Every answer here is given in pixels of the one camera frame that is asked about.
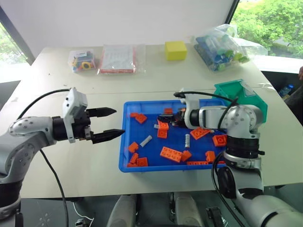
clear plastic bag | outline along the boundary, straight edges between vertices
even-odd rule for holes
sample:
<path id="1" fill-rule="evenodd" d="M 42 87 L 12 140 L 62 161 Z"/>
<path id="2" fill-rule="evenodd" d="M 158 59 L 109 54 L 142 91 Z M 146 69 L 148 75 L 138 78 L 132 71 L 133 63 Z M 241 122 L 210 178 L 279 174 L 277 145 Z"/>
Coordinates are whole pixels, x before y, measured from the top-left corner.
<path id="1" fill-rule="evenodd" d="M 233 38 L 233 40 L 246 51 L 250 59 L 253 59 L 256 55 L 268 55 L 268 50 L 261 44 L 241 38 Z"/>
<path id="2" fill-rule="evenodd" d="M 221 25 L 196 37 L 194 48 L 212 71 L 223 71 L 226 67 L 250 60 L 246 51 L 229 34 L 236 35 L 234 27 Z"/>
<path id="3" fill-rule="evenodd" d="M 68 57 L 68 64 L 73 72 L 96 68 L 94 50 L 71 51 Z"/>
<path id="4" fill-rule="evenodd" d="M 144 73 L 145 45 L 104 45 L 98 74 Z"/>

cable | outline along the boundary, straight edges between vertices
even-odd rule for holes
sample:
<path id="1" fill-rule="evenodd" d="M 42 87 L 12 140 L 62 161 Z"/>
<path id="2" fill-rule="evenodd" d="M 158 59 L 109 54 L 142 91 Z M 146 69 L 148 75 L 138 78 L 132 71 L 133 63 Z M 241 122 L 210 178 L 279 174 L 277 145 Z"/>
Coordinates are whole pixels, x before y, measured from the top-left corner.
<path id="1" fill-rule="evenodd" d="M 218 123 L 218 130 L 219 130 L 219 131 L 222 131 L 222 130 L 221 130 L 221 124 L 222 124 L 222 121 L 223 121 L 224 116 L 227 114 L 227 112 L 229 111 L 229 109 L 230 109 L 233 105 L 236 105 L 236 104 L 237 104 L 237 101 L 238 101 L 238 97 L 236 97 L 236 98 L 229 104 L 229 106 L 224 110 L 223 114 L 221 115 L 220 120 L 219 120 L 219 123 Z"/>
<path id="2" fill-rule="evenodd" d="M 77 214 L 78 216 L 80 216 L 81 218 L 86 218 L 86 219 L 91 220 L 91 221 L 93 220 L 93 218 L 89 218 L 89 217 L 87 217 L 87 216 L 84 216 L 84 215 L 79 214 L 79 212 L 78 212 L 77 209 L 76 209 L 75 203 L 73 202 L 72 204 L 73 204 L 74 209 L 75 209 L 75 212 L 76 212 L 76 214 Z"/>
<path id="3" fill-rule="evenodd" d="M 211 94 L 211 93 L 207 93 L 207 92 L 199 92 L 199 91 L 180 91 L 180 92 L 175 92 L 174 96 L 182 98 L 182 95 L 185 95 L 185 94 L 196 94 L 196 95 L 212 96 L 212 97 L 224 99 L 224 100 L 229 101 L 229 102 L 233 101 L 230 98 L 226 98 L 226 97 L 223 97 L 223 96 L 219 96 L 219 95 L 215 95 L 215 94 Z"/>
<path id="4" fill-rule="evenodd" d="M 23 117 L 23 115 L 29 110 L 29 108 L 31 108 L 36 102 L 38 102 L 40 99 L 48 96 L 48 95 L 51 95 L 51 94 L 54 94 L 54 93 L 58 93 L 58 92 L 65 92 L 65 91 L 70 91 L 69 89 L 59 89 L 59 90 L 55 90 L 55 91 L 51 91 L 51 92 L 48 92 L 48 93 L 45 93 L 44 95 L 38 97 L 37 99 L 35 99 L 31 104 L 29 104 L 23 111 L 22 113 L 19 115 L 19 117 L 17 118 L 20 119 Z M 58 186 L 59 186 L 59 189 L 60 189 L 60 192 L 61 192 L 61 196 L 62 196 L 62 201 L 63 201 L 63 206 L 64 206 L 64 213 L 65 213 L 65 226 L 66 227 L 69 227 L 69 218 L 68 218 L 68 210 L 67 210 L 67 204 L 66 204 L 66 199 L 65 199 L 65 196 L 64 196 L 64 191 L 63 191 L 63 188 L 62 188 L 62 185 L 60 183 L 60 180 L 58 178 L 58 175 L 56 173 L 56 171 L 54 170 L 54 168 L 52 167 L 51 163 L 48 161 L 45 153 L 42 151 L 42 149 L 40 149 L 40 152 L 42 154 L 42 156 L 44 157 L 46 163 L 48 164 L 48 166 L 50 167 L 51 171 L 53 172 L 55 178 L 56 178 L 56 181 L 58 183 Z"/>
<path id="5" fill-rule="evenodd" d="M 219 188 L 217 186 L 217 183 L 215 181 L 215 178 L 214 178 L 214 169 L 217 168 L 217 165 L 218 165 L 218 162 L 219 162 L 219 159 L 221 158 L 221 156 L 223 155 L 222 152 L 219 153 L 219 155 L 214 159 L 214 162 L 213 162 L 213 166 L 212 166 L 212 171 L 211 171 L 211 175 L 212 175 L 212 181 L 213 181 L 213 184 L 214 184 L 214 188 L 216 190 L 216 192 L 218 193 L 221 201 L 224 203 L 224 205 L 226 206 L 226 208 L 228 209 L 228 211 L 232 214 L 232 216 L 235 218 L 235 220 L 238 222 L 238 224 L 241 226 L 241 227 L 245 227 L 245 225 L 242 223 L 242 221 L 238 218 L 238 216 L 235 214 L 235 212 L 232 210 L 232 208 L 229 206 L 229 204 L 227 203 L 227 201 L 223 198 L 222 194 L 220 193 L 219 191 Z"/>
<path id="6" fill-rule="evenodd" d="M 58 92 L 63 92 L 63 91 L 70 91 L 69 89 L 59 89 L 59 90 L 55 90 L 55 91 L 51 91 L 51 92 L 48 92 L 48 93 L 45 93 L 44 95 L 41 95 L 39 98 L 35 99 L 31 104 L 29 104 L 25 109 L 24 111 L 22 111 L 22 113 L 19 115 L 19 117 L 17 118 L 17 120 L 19 120 L 20 118 L 23 117 L 23 115 L 29 110 L 30 107 L 32 107 L 36 102 L 38 102 L 40 99 L 46 97 L 46 96 L 49 96 L 51 94 L 54 94 L 54 93 L 58 93 Z"/>
<path id="7" fill-rule="evenodd" d="M 56 181 L 58 183 L 58 186 L 59 186 L 59 189 L 60 189 L 60 192 L 61 192 L 61 195 L 62 195 L 63 204 L 64 204 L 65 221 L 66 221 L 65 225 L 66 225 L 66 227 L 69 227 L 68 210 L 67 210 L 67 204 L 66 204 L 66 199 L 65 199 L 65 195 L 64 195 L 64 191 L 63 191 L 62 185 L 60 183 L 60 180 L 58 178 L 58 175 L 57 175 L 56 171 L 53 169 L 52 165 L 48 161 L 45 153 L 42 151 L 42 149 L 40 149 L 40 152 L 41 152 L 42 156 L 44 157 L 46 163 L 48 164 L 49 168 L 51 169 L 52 173 L 54 174 L 54 176 L 56 178 Z"/>
<path id="8" fill-rule="evenodd" d="M 81 218 L 86 218 L 86 219 L 88 219 L 88 220 L 91 221 L 91 222 L 90 222 L 90 225 L 89 225 L 89 227 L 91 227 L 91 225 L 92 225 L 93 221 L 95 220 L 95 218 L 89 218 L 89 217 L 87 217 L 87 216 L 84 216 L 84 215 L 79 214 L 79 212 L 78 212 L 77 209 L 76 209 L 75 203 L 73 202 L 72 204 L 73 204 L 74 210 L 75 210 L 76 214 L 78 214 L 78 216 L 80 216 Z"/>

white wall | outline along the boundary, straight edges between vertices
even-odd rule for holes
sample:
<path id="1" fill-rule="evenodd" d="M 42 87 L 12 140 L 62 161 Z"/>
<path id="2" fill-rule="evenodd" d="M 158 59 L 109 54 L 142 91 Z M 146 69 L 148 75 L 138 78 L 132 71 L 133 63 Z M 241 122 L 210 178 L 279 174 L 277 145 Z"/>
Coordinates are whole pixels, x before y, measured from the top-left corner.
<path id="1" fill-rule="evenodd" d="M 46 46 L 161 44 L 224 23 L 232 0 L 0 0 L 36 57 Z"/>

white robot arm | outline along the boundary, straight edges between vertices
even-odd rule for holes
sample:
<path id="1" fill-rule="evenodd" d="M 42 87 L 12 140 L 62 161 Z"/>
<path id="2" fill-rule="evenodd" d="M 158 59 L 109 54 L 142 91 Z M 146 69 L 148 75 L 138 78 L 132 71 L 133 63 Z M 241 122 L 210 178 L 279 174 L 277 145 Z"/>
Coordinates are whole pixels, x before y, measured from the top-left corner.
<path id="1" fill-rule="evenodd" d="M 258 127 L 262 112 L 254 105 L 206 106 L 200 108 L 198 96 L 176 92 L 186 109 L 179 116 L 194 129 L 225 129 L 227 146 L 223 153 L 226 166 L 218 170 L 219 191 L 232 199 L 252 227 L 302 227 L 302 214 L 282 200 L 264 195 Z"/>
<path id="2" fill-rule="evenodd" d="M 29 164 L 37 151 L 57 141 L 75 139 L 100 143 L 112 140 L 124 130 L 106 130 L 94 134 L 90 130 L 90 117 L 103 117 L 116 110 L 103 107 L 86 109 L 87 99 L 75 88 L 69 91 L 63 103 L 61 117 L 24 117 L 11 124 L 0 136 L 0 226 L 23 226 L 19 192 Z"/>

orange building block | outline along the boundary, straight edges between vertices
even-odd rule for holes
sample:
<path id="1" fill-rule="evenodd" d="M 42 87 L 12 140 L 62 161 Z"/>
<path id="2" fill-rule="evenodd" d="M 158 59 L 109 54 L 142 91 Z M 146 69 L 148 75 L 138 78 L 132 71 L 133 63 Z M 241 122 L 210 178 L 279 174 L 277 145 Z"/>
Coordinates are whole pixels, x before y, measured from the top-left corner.
<path id="1" fill-rule="evenodd" d="M 216 154 L 211 150 L 205 152 L 205 155 L 206 155 L 206 160 L 208 162 L 213 162 L 214 159 L 216 158 Z"/>
<path id="2" fill-rule="evenodd" d="M 139 122 L 140 124 L 143 124 L 143 123 L 147 120 L 147 117 L 146 117 L 144 114 L 140 113 L 140 114 L 138 114 L 138 115 L 135 117 L 135 119 L 136 119 L 137 122 Z"/>
<path id="3" fill-rule="evenodd" d="M 161 122 L 159 120 L 158 121 L 158 125 L 159 125 L 159 129 L 160 130 L 168 130 L 169 129 L 169 124 L 167 122 Z"/>
<path id="4" fill-rule="evenodd" d="M 208 165 L 208 162 L 205 161 L 186 162 L 186 165 Z"/>
<path id="5" fill-rule="evenodd" d="M 138 153 L 134 153 L 133 156 L 131 157 L 131 160 L 129 160 L 129 162 L 135 164 L 138 157 L 139 157 Z"/>
<path id="6" fill-rule="evenodd" d="M 158 138 L 166 139 L 167 138 L 167 130 L 158 129 Z"/>
<path id="7" fill-rule="evenodd" d="M 172 108 L 165 108 L 164 114 L 172 114 Z"/>
<path id="8" fill-rule="evenodd" d="M 131 145 L 128 146 L 128 150 L 131 153 L 134 153 L 137 149 L 139 149 L 139 145 L 136 142 L 133 142 Z"/>
<path id="9" fill-rule="evenodd" d="M 137 167 L 137 164 L 135 163 L 135 164 L 133 164 L 133 163 L 128 163 L 127 164 L 127 167 Z"/>
<path id="10" fill-rule="evenodd" d="M 137 166 L 148 166 L 147 158 L 141 157 L 137 159 Z"/>
<path id="11" fill-rule="evenodd" d="M 185 151 L 183 151 L 183 153 L 182 153 L 181 161 L 182 161 L 182 162 L 185 162 L 185 161 L 188 160 L 191 156 L 192 156 L 192 154 L 191 154 L 188 150 L 185 150 Z"/>
<path id="12" fill-rule="evenodd" d="M 190 134 L 195 138 L 195 140 L 205 136 L 210 132 L 209 129 L 202 129 L 200 127 L 196 128 L 195 130 L 192 130 Z"/>
<path id="13" fill-rule="evenodd" d="M 213 142 L 216 147 L 224 147 L 227 143 L 227 136 L 226 135 L 217 135 L 213 136 Z"/>
<path id="14" fill-rule="evenodd" d="M 139 114 L 138 113 L 131 113 L 129 116 L 130 117 L 136 117 L 136 116 L 138 116 Z"/>
<path id="15" fill-rule="evenodd" d="M 182 152 L 163 147 L 160 156 L 179 163 L 182 157 Z"/>

